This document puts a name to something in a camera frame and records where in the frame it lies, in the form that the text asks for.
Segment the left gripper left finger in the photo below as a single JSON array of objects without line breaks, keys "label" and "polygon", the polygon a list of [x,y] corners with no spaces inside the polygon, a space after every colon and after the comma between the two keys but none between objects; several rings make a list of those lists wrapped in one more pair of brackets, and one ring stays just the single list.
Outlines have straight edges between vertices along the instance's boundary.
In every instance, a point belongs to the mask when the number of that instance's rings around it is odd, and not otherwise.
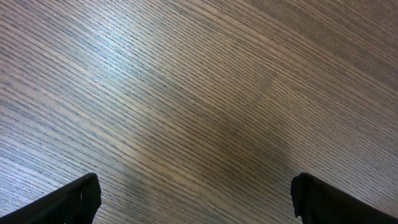
[{"label": "left gripper left finger", "polygon": [[1,217],[1,223],[92,224],[100,206],[98,176],[89,173]]}]

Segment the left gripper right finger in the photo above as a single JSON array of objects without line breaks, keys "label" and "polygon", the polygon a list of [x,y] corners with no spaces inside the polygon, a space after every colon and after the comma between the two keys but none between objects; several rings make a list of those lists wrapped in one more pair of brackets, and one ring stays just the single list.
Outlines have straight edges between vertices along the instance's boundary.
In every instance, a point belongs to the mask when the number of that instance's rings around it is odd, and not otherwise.
[{"label": "left gripper right finger", "polygon": [[397,218],[306,172],[292,179],[290,194],[303,224],[397,224]]}]

